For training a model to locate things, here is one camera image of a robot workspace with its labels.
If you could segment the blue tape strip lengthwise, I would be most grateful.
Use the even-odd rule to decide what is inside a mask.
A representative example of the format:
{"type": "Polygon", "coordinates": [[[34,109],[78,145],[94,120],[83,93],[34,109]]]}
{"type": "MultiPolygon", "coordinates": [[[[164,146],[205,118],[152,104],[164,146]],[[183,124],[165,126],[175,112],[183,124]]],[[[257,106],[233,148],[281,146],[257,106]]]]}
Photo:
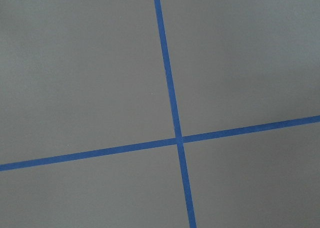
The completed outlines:
{"type": "Polygon", "coordinates": [[[172,75],[170,55],[169,55],[168,44],[167,44],[167,37],[166,37],[161,0],[154,0],[154,7],[155,7],[155,13],[156,13],[156,19],[157,19],[163,64],[165,69],[165,77],[166,77],[166,83],[168,88],[172,122],[174,127],[176,145],[177,145],[177,153],[178,153],[178,159],[179,159],[179,166],[180,166],[180,172],[181,172],[181,179],[182,179],[182,185],[183,185],[183,191],[184,191],[188,222],[190,227],[197,227],[193,197],[192,197],[192,191],[191,191],[191,185],[190,185],[190,179],[189,179],[189,172],[188,172],[188,166],[187,166],[187,159],[186,159],[183,136],[181,131],[179,110],[178,110],[176,93],[175,93],[175,85],[174,85],[174,80],[172,75]]]}

